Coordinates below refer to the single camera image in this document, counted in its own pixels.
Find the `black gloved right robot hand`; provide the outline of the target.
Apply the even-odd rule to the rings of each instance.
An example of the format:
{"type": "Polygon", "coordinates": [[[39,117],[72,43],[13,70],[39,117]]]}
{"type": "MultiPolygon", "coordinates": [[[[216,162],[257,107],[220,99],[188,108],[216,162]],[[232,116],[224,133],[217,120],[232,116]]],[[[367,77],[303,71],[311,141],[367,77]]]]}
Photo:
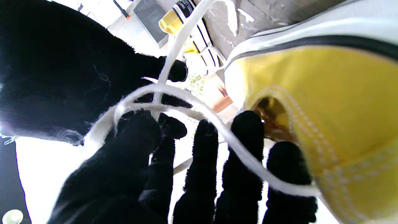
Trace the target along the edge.
{"type": "Polygon", "coordinates": [[[2,0],[0,20],[1,137],[82,146],[104,112],[165,64],[54,1],[2,0]]]}

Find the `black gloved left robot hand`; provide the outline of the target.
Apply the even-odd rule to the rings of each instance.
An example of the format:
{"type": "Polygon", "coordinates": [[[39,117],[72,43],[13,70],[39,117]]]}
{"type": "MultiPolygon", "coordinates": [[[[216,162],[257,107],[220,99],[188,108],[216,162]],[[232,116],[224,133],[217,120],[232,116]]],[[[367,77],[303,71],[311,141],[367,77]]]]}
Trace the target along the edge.
{"type": "MultiPolygon", "coordinates": [[[[49,224],[166,224],[173,191],[175,140],[186,136],[179,120],[149,112],[128,113],[118,134],[75,170],[59,193],[49,224]]],[[[174,224],[256,224],[263,182],[231,148],[217,198],[218,131],[201,120],[193,162],[174,224]]]]}

